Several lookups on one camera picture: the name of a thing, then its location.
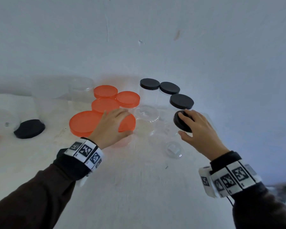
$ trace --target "black lid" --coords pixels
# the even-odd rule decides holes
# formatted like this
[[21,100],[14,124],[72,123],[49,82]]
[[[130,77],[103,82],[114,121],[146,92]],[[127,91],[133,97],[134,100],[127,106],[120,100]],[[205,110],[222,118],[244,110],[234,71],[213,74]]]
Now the black lid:
[[186,117],[189,117],[185,112],[184,110],[181,110],[181,111],[177,111],[174,115],[174,123],[175,125],[180,128],[181,130],[185,131],[185,132],[192,132],[191,128],[186,124],[184,123],[184,121],[182,119],[179,118],[178,116],[178,113],[181,112],[184,116]]
[[180,88],[170,82],[162,82],[160,84],[160,90],[169,95],[178,94],[180,92]]
[[145,78],[140,80],[140,86],[147,90],[157,90],[160,87],[160,82],[155,79]]
[[186,95],[175,94],[170,97],[170,104],[179,109],[191,109],[194,101]]
[[24,121],[14,132],[15,136],[20,139],[28,139],[41,134],[46,126],[38,119]]

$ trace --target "orange jar lid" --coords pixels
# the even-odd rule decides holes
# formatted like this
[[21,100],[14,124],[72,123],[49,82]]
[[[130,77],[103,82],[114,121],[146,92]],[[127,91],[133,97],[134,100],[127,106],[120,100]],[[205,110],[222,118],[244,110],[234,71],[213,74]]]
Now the orange jar lid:
[[133,116],[133,114],[130,114],[125,117],[124,120],[122,120],[120,127],[119,127],[119,132],[124,132],[124,131],[134,131],[136,128],[136,118]]
[[118,109],[120,105],[113,99],[96,99],[92,102],[91,108],[98,113],[104,113],[104,111],[110,112],[114,109]]
[[115,99],[118,89],[111,85],[101,85],[96,87],[93,92],[96,99]]
[[101,118],[102,114],[95,111],[77,113],[69,121],[70,131],[78,137],[89,137]]
[[135,108],[140,104],[140,96],[137,93],[130,91],[118,93],[116,100],[123,108]]

